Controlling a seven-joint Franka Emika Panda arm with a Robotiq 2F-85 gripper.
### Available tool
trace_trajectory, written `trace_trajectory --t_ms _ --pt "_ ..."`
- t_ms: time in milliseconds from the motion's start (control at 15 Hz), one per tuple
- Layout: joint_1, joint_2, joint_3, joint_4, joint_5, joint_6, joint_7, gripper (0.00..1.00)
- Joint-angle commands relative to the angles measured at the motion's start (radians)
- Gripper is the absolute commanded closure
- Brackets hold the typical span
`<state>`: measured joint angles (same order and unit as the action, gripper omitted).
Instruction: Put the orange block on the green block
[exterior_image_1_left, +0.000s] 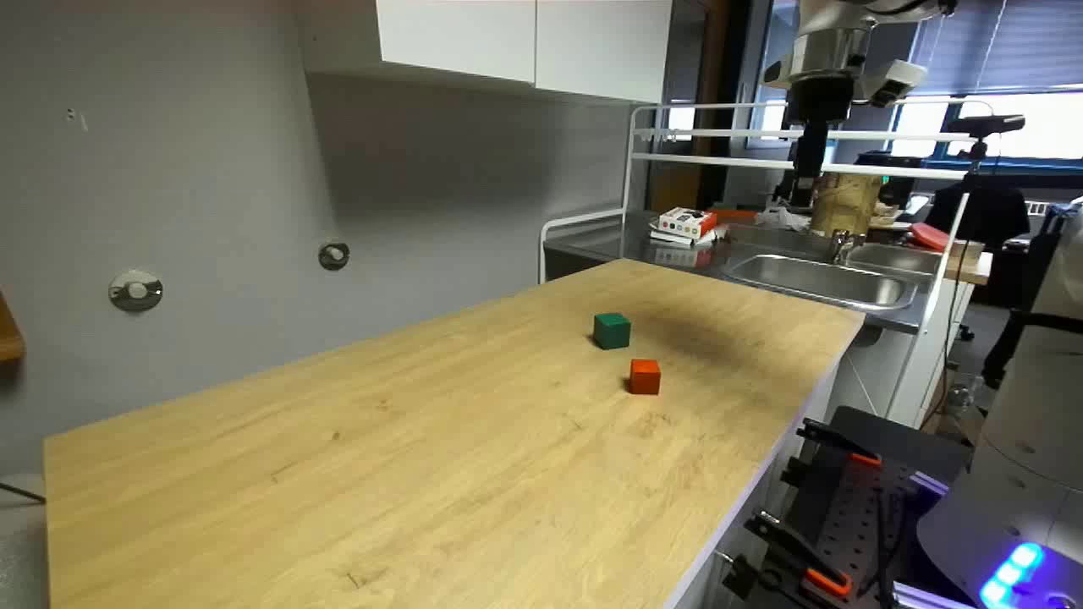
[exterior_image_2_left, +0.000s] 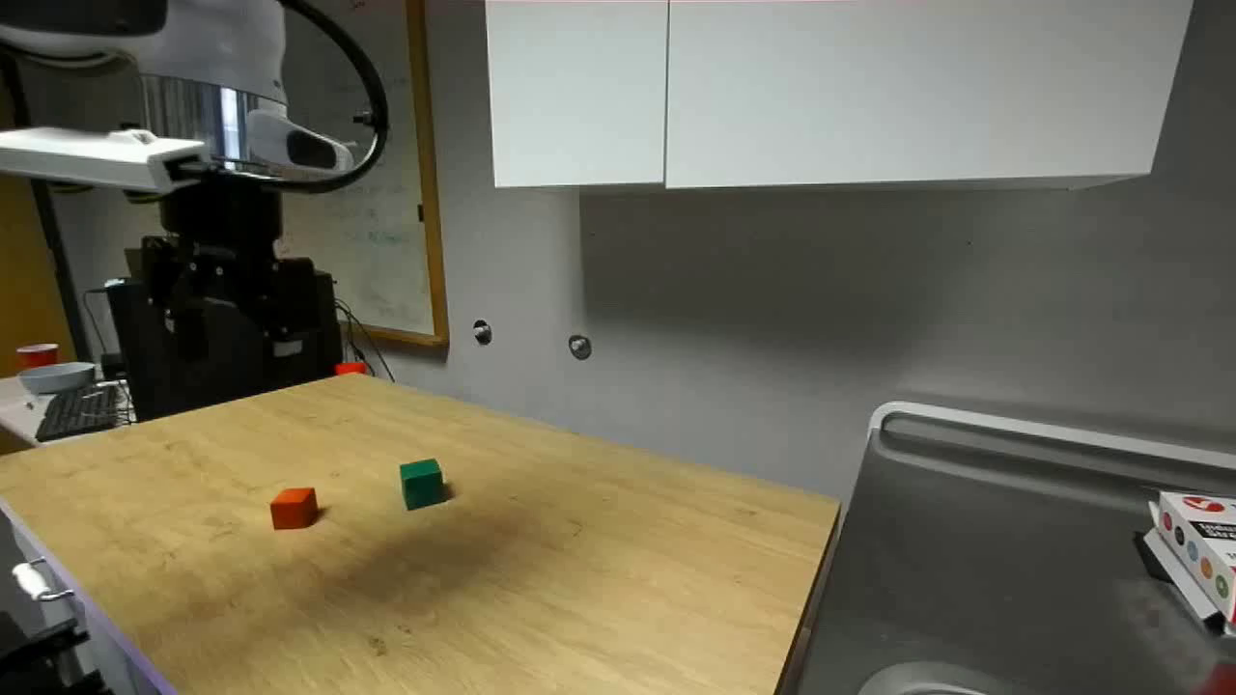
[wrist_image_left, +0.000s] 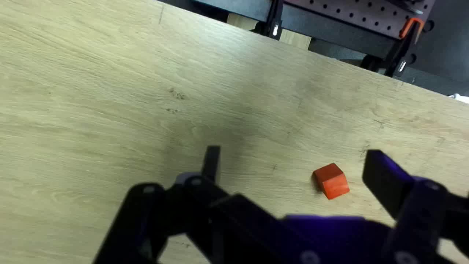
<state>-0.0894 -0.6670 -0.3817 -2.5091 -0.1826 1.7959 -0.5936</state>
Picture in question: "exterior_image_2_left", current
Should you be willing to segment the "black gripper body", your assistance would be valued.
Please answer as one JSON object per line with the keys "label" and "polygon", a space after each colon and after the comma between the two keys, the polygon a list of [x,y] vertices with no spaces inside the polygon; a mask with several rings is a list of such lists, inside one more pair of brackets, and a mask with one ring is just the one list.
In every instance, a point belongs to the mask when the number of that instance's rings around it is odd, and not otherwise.
{"label": "black gripper body", "polygon": [[277,260],[283,199],[245,178],[204,178],[157,203],[162,233],[103,289],[137,417],[155,420],[341,365],[332,280]]}

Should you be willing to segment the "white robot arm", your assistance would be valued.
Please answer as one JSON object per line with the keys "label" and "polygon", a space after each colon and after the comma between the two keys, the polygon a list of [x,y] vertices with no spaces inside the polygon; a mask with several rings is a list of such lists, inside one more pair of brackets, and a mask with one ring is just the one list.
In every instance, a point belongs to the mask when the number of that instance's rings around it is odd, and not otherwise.
{"label": "white robot arm", "polygon": [[332,280],[277,253],[283,203],[344,190],[376,155],[289,118],[287,25],[308,12],[308,0],[0,0],[3,51],[140,73],[137,124],[3,129],[0,172],[157,206],[162,227],[108,289],[142,420],[341,365]]}

